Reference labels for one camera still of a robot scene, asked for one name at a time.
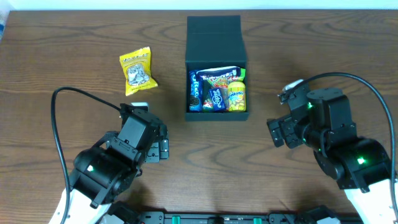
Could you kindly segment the yellow round gum container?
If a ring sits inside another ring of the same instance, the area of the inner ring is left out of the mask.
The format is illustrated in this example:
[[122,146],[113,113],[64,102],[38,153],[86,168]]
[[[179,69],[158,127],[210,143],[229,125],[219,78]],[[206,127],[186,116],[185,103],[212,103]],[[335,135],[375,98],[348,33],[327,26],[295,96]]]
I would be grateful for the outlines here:
[[228,111],[246,111],[246,86],[243,82],[231,82],[227,88]]

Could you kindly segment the blue Oreo cookie pack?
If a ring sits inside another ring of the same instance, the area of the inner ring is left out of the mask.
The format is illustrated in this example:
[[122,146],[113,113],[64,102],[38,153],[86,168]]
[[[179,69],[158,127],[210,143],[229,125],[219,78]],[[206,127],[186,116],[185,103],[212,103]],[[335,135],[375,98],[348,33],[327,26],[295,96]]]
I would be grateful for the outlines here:
[[202,79],[197,75],[198,70],[189,71],[190,78],[190,96],[189,96],[189,112],[202,111],[203,84]]

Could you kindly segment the yellow sunflower seed bag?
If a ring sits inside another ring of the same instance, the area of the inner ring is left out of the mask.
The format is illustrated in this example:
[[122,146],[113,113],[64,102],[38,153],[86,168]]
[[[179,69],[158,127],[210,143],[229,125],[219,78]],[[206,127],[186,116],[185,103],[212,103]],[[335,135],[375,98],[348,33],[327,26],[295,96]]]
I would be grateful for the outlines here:
[[151,56],[150,47],[143,47],[119,57],[126,79],[126,96],[158,86],[151,74]]

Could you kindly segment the blue Eclipse mint pack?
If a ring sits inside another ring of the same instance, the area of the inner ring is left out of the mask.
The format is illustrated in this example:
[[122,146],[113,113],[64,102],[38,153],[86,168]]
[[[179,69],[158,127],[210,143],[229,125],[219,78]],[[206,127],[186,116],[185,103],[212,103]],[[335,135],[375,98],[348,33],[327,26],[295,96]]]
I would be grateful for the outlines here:
[[209,95],[210,95],[211,101],[213,103],[214,111],[225,111],[226,110],[224,98],[223,98],[222,92],[219,88],[210,89]]

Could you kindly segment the Haribo gummy candy bag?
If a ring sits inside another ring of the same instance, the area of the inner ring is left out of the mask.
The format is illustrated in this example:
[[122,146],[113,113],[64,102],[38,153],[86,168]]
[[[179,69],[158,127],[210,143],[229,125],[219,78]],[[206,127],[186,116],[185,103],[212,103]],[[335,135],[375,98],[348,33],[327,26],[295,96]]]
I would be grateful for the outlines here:
[[242,70],[242,76],[241,77],[236,77],[236,78],[231,78],[231,79],[227,79],[227,78],[212,78],[210,80],[202,80],[203,83],[208,83],[210,85],[210,89],[212,88],[219,88],[222,92],[223,98],[224,98],[224,102],[226,105],[226,110],[225,111],[214,111],[213,109],[213,103],[211,101],[211,97],[209,95],[209,90],[207,91],[207,95],[204,99],[204,105],[203,105],[203,111],[212,111],[215,113],[223,113],[223,112],[229,112],[228,111],[228,93],[227,93],[227,88],[228,85],[231,82],[243,82],[245,77],[246,77],[246,70],[244,68],[241,68]]

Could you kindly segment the Dairy Milk chocolate bar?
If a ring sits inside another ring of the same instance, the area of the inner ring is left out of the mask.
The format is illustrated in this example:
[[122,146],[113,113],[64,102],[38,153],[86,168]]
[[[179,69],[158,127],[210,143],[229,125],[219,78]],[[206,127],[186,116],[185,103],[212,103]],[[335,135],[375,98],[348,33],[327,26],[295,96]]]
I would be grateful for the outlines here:
[[236,78],[242,76],[242,70],[237,66],[217,67],[199,70],[196,77],[202,80],[210,80],[212,78]]

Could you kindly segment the dark green box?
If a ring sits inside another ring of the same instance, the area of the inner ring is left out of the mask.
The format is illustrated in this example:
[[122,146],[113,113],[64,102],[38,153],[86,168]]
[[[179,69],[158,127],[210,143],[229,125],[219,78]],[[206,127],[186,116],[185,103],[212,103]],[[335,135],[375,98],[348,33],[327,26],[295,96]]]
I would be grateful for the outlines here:
[[191,70],[237,66],[247,68],[247,56],[239,16],[188,16],[185,52],[186,121],[245,121],[249,111],[189,112]]

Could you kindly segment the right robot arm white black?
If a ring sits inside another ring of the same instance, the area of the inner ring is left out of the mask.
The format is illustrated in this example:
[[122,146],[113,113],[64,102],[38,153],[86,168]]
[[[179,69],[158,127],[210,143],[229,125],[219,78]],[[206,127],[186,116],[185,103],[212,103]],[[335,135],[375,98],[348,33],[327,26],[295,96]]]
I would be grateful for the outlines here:
[[293,115],[267,121],[274,145],[313,149],[321,170],[344,190],[364,223],[395,223],[392,161],[375,139],[357,135],[348,114]]

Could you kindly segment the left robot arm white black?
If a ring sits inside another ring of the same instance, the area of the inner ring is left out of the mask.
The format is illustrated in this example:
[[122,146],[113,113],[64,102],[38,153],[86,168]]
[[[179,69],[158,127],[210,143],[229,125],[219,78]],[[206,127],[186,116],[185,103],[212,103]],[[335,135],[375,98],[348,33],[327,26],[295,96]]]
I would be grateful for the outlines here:
[[147,133],[124,125],[81,151],[73,162],[51,223],[101,223],[118,195],[142,175],[142,165],[169,157],[166,125]]

